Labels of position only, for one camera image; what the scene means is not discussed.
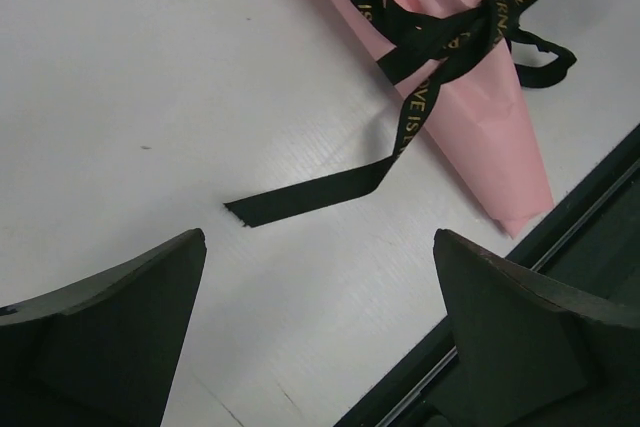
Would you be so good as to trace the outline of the pink wrapping paper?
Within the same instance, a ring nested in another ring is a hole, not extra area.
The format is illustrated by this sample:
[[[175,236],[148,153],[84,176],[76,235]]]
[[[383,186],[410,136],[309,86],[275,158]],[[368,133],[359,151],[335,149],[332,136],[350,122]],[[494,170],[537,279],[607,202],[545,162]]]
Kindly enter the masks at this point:
[[[331,0],[374,59],[392,45],[350,0]],[[409,11],[444,18],[481,0],[396,0]],[[426,131],[487,214],[512,237],[553,198],[524,94],[506,43],[445,84]]]

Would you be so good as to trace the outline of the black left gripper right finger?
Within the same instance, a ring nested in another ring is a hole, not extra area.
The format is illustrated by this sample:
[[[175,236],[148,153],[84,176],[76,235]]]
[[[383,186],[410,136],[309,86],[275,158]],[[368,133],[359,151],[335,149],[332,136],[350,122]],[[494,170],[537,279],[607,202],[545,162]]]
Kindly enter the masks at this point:
[[[433,255],[477,425],[638,425],[638,309],[451,230]]]

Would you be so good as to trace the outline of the black ribbon gold lettering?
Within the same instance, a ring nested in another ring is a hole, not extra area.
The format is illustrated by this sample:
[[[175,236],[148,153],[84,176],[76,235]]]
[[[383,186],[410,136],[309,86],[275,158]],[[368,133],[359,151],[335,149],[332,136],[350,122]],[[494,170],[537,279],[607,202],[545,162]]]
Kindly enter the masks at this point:
[[[411,12],[395,0],[350,0],[375,30],[392,44],[377,64],[394,85],[431,60],[437,68],[404,99],[392,153],[377,162],[226,203],[244,225],[259,227],[374,192],[422,128],[436,105],[441,87],[474,69],[504,41],[533,45],[555,60],[540,67],[518,64],[525,88],[560,83],[576,63],[573,52],[520,26],[521,15],[538,0],[482,0],[476,7],[438,18]]]

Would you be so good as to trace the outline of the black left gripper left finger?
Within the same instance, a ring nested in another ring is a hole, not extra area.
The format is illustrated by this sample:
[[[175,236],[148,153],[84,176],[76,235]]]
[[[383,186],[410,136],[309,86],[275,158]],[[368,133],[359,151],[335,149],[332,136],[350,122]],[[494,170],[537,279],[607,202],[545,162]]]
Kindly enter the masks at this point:
[[[2,425],[160,425],[205,259],[205,235],[191,229],[2,307]]]

